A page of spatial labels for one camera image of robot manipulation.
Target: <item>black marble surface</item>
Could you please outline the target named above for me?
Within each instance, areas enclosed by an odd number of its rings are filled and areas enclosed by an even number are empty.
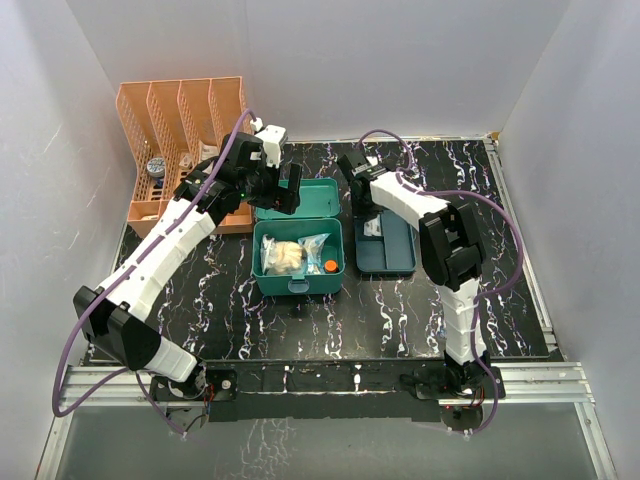
[[[251,235],[203,241],[159,295],[147,323],[204,359],[364,359],[441,357],[446,336],[438,293],[424,272],[409,278],[362,276],[355,267],[349,192],[335,160],[351,143],[290,144],[285,161],[303,164],[303,177],[331,177],[340,189],[347,267],[335,295],[263,297],[251,276]],[[411,144],[410,165],[395,142],[367,144],[390,168],[404,167],[427,190],[466,189],[500,203],[481,141]],[[481,289],[503,284],[516,252],[502,219],[480,205],[487,249]],[[125,259],[139,243],[127,227]],[[482,333],[494,357],[546,357],[544,336],[524,277],[509,295],[482,300]],[[90,359],[105,358],[90,350]]]

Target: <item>white wall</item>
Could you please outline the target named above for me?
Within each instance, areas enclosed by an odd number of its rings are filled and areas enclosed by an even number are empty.
[[[135,172],[114,97],[63,0],[3,2],[2,478],[35,475],[53,418],[54,371],[77,320],[72,297],[114,259]]]
[[[561,347],[621,478],[640,457],[640,4],[572,2],[500,136]]]
[[[115,87],[243,75],[258,114],[293,139],[501,130],[568,4],[67,2]]]

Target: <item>open container lid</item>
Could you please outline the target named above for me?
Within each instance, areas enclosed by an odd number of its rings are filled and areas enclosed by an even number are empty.
[[[280,180],[286,187],[288,180]],[[258,220],[300,220],[303,218],[330,218],[340,214],[338,184],[333,178],[303,178],[300,180],[300,206],[293,215],[256,208]]]
[[[391,210],[380,214],[382,236],[367,237],[364,219],[353,220],[356,243],[356,265],[367,274],[411,275],[416,270],[413,229]]]

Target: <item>teal container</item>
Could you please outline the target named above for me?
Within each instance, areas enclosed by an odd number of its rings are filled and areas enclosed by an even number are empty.
[[[342,224],[335,217],[340,214],[338,184],[332,178],[303,179],[300,182],[300,206],[293,215],[256,209],[258,223],[253,229],[253,260],[251,273],[263,295],[317,295],[336,293],[342,288],[344,276],[344,245]],[[322,264],[327,260],[338,263],[337,273],[318,275],[264,275],[260,259],[262,237],[297,242],[301,237],[329,233],[322,249]]]

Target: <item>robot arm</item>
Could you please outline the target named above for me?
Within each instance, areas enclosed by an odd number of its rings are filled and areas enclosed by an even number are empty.
[[[116,272],[96,290],[81,287],[73,299],[80,316],[102,291],[135,267],[91,313],[83,327],[85,338],[131,370],[146,369],[165,377],[175,387],[172,390],[187,397],[197,396],[204,388],[205,366],[144,323],[156,297],[187,255],[242,201],[286,214],[294,213],[300,204],[300,165],[291,165],[287,188],[278,185],[286,130],[273,125],[263,128],[259,119],[252,127],[259,130],[255,135],[235,137],[195,208],[189,211],[208,177],[203,170],[217,158],[199,165],[183,180],[156,226]],[[186,212],[179,226],[169,229]]]
[[[375,221],[387,208],[420,236],[422,265],[436,284],[447,328],[445,360],[462,386],[482,372],[474,365],[471,325],[481,265],[486,254],[470,205],[454,204],[405,183],[399,173],[374,165],[360,151],[343,155],[338,166],[351,188],[354,216]],[[488,362],[482,335],[476,351]]]

